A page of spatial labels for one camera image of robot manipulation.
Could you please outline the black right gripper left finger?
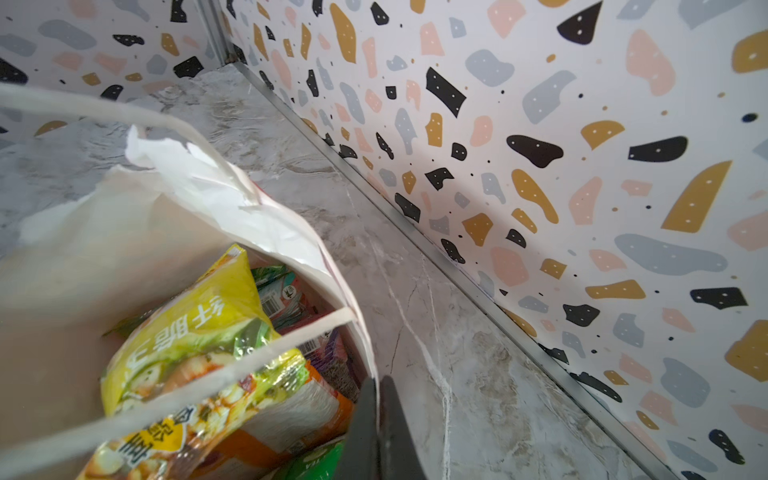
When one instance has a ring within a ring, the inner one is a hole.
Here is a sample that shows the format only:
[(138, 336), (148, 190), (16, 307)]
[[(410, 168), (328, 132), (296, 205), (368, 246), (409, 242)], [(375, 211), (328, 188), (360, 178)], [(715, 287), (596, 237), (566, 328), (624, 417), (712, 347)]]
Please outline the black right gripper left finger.
[(361, 387), (334, 480), (379, 478), (379, 403), (377, 384), (366, 379)]

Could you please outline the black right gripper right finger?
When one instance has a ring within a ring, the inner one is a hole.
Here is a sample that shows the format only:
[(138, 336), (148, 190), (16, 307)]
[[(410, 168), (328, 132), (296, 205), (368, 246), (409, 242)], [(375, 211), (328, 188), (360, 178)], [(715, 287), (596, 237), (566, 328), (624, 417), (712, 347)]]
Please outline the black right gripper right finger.
[(379, 478), (426, 480), (400, 397), (391, 376), (379, 383)]

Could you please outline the yellow green snack packet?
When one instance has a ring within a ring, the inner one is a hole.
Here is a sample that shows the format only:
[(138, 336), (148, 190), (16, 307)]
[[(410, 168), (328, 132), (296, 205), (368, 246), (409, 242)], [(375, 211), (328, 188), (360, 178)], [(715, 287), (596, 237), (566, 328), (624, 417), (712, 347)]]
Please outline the yellow green snack packet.
[[(194, 284), (137, 327), (101, 378), (107, 415), (124, 413), (228, 367), (279, 339), (263, 311), (246, 251), (232, 245)], [(82, 479), (187, 479), (208, 454), (309, 380), (291, 349), (202, 400), (100, 445)]]

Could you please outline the red paper bag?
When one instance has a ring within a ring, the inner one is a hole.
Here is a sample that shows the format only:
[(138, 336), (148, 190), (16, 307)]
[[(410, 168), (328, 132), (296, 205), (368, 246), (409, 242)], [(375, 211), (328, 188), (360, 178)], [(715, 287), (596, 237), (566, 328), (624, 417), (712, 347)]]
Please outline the red paper bag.
[[(226, 161), (188, 123), (129, 104), (13, 84), (3, 107), (128, 126), (125, 165), (84, 197), (34, 213), (1, 258), (1, 475), (82, 479), (105, 442), (202, 400), (335, 328), (360, 381), (376, 379), (362, 312), (318, 233)], [(330, 308), (315, 323), (124, 413), (101, 378), (131, 333), (234, 244), (269, 319)]]

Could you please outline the orange snack packet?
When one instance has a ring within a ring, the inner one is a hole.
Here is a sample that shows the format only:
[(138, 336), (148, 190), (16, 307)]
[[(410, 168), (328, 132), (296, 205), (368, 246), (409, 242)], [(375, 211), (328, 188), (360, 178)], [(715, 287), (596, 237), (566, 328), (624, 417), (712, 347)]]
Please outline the orange snack packet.
[(309, 380), (218, 444), (193, 479), (260, 479), (294, 457), (346, 433), (355, 404), (309, 366)]

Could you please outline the purple snack packet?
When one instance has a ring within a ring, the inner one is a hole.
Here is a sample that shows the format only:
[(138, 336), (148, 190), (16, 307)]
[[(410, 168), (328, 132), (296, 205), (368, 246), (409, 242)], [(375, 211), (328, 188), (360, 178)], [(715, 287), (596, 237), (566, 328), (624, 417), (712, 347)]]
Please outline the purple snack packet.
[[(301, 307), (275, 314), (270, 320), (277, 332), (285, 335), (315, 323), (330, 312), (330, 308)], [(352, 402), (357, 402), (360, 381), (353, 372), (352, 359), (339, 328), (300, 344), (299, 350), (331, 387)]]

